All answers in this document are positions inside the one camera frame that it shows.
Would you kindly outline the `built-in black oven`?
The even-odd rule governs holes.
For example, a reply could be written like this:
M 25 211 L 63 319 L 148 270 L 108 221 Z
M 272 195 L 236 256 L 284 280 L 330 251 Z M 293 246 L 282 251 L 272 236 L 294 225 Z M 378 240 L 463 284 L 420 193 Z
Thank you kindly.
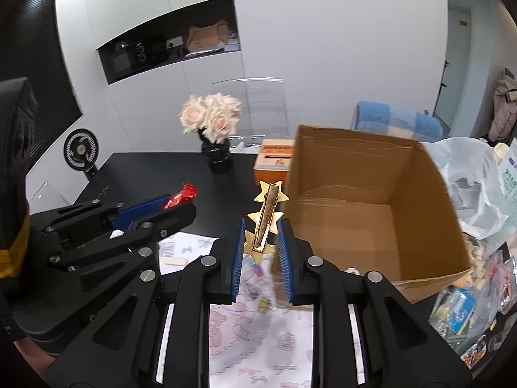
M 97 49 L 109 84 L 150 69 L 155 64 L 153 50 L 144 42 L 120 40 Z

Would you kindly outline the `purple capped small bottle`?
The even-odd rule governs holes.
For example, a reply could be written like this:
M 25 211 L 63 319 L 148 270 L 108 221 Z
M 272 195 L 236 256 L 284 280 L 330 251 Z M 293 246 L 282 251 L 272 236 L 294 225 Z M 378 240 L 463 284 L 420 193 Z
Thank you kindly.
M 263 271 L 263 268 L 261 267 L 260 264 L 252 264 L 251 265 L 251 269 L 253 270 L 254 274 L 258 277 L 258 278 L 263 278 L 265 273 Z

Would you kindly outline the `pink snack plastic packet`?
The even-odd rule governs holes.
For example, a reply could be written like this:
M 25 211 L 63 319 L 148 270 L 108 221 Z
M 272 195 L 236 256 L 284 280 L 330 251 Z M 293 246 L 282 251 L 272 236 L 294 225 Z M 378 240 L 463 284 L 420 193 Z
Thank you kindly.
M 508 314 L 516 303 L 516 258 L 504 260 L 501 250 L 489 257 L 487 265 L 489 299 L 493 308 Z

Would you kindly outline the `gold star hair clip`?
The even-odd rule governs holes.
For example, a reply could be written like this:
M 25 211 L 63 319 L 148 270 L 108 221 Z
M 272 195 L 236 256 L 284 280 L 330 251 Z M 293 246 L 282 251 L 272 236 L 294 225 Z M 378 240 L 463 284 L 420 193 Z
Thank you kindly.
M 282 181 L 275 183 L 260 182 L 261 192 L 254 199 L 261 204 L 258 212 L 250 213 L 248 217 L 255 223 L 253 232 L 245 230 L 245 254 L 249 255 L 254 264 L 260 264 L 265 254 L 272 254 L 275 248 L 267 242 L 268 236 L 278 236 L 279 219 L 283 212 L 276 210 L 279 203 L 289 201 L 289 198 L 282 192 Z

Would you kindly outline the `brown cardboard box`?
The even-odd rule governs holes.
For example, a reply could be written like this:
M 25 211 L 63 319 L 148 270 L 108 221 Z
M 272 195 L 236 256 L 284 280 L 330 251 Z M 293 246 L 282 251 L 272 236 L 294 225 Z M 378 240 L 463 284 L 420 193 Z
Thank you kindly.
M 315 255 L 381 272 L 411 302 L 470 272 L 443 177 L 416 140 L 301 125 L 283 191 L 284 217 Z

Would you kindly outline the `patterned white table mat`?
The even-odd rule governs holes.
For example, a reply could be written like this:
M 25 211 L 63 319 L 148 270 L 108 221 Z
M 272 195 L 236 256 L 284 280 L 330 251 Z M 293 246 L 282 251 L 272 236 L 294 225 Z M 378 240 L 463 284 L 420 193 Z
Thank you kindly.
M 231 305 L 213 305 L 209 316 L 209 384 L 212 387 L 308 387 L 312 375 L 311 307 L 291 307 L 273 284 L 272 257 L 258 278 L 245 257 L 239 293 Z M 266 296 L 272 307 L 260 314 Z

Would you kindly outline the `white plastic bag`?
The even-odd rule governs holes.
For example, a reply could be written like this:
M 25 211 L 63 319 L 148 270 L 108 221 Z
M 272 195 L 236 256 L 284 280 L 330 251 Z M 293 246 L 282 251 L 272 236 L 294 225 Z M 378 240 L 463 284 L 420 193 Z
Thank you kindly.
M 442 174 L 464 233 L 482 240 L 500 231 L 509 207 L 494 149 L 472 137 L 424 146 Z

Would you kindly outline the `black ribbed vase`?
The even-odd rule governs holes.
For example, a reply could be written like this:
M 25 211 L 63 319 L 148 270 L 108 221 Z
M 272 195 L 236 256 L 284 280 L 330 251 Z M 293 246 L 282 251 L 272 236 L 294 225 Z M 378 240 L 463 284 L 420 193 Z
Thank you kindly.
M 203 134 L 204 129 L 198 130 L 202 141 L 202 154 L 206 157 L 212 173 L 227 173 L 233 168 L 233 159 L 230 153 L 230 141 L 225 138 L 222 143 L 211 143 Z

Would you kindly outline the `white teal printed pouch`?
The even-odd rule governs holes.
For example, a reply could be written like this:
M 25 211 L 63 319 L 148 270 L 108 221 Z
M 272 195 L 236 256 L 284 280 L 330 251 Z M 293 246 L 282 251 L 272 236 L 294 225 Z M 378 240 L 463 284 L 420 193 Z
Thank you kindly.
M 503 211 L 508 216 L 516 215 L 517 166 L 516 139 L 512 140 L 505 157 L 499 164 L 504 193 Z

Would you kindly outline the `cream oval eraser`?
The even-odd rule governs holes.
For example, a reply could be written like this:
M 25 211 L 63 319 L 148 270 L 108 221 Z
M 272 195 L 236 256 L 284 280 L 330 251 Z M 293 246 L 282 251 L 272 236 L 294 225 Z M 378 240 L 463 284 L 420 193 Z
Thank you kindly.
M 188 260 L 182 257 L 165 257 L 164 263 L 171 266 L 181 266 L 184 267 L 188 264 Z

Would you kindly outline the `blue card packet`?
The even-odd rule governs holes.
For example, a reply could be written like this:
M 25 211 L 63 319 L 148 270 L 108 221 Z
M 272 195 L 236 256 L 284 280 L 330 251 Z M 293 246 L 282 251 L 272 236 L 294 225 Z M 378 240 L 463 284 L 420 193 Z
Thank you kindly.
M 438 294 L 428 322 L 453 350 L 459 351 L 467 340 L 470 319 L 476 305 L 471 291 L 448 287 Z

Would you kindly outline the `red candy wrapper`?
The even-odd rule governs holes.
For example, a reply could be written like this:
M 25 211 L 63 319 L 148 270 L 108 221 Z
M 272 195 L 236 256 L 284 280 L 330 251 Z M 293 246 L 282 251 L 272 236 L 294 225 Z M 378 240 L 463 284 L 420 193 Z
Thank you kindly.
M 195 185 L 184 182 L 179 192 L 170 194 L 166 198 L 166 202 L 162 209 L 171 209 L 187 202 L 193 202 L 198 194 Z

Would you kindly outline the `dumpling bag orange label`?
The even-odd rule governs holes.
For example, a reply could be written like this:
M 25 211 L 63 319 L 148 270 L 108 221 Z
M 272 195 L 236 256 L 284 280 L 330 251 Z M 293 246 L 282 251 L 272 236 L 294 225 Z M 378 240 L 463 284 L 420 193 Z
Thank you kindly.
M 487 269 L 484 248 L 471 236 L 464 234 L 464 244 L 470 261 L 470 270 L 452 283 L 454 287 L 484 291 L 488 289 L 490 272 Z

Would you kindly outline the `tan leather handbag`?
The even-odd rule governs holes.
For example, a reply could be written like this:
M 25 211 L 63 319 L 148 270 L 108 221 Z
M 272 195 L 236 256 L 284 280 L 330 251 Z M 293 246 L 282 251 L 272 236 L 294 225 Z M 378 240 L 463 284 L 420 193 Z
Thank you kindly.
M 222 19 L 211 26 L 192 26 L 188 30 L 187 50 L 193 53 L 202 49 L 224 47 L 229 38 L 229 24 Z

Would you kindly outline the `orange tissue box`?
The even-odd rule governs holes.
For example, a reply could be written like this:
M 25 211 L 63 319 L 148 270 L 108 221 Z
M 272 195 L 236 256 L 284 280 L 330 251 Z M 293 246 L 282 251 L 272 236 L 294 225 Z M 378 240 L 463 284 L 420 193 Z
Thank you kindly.
M 264 139 L 253 167 L 256 185 L 285 181 L 293 157 L 293 139 Z

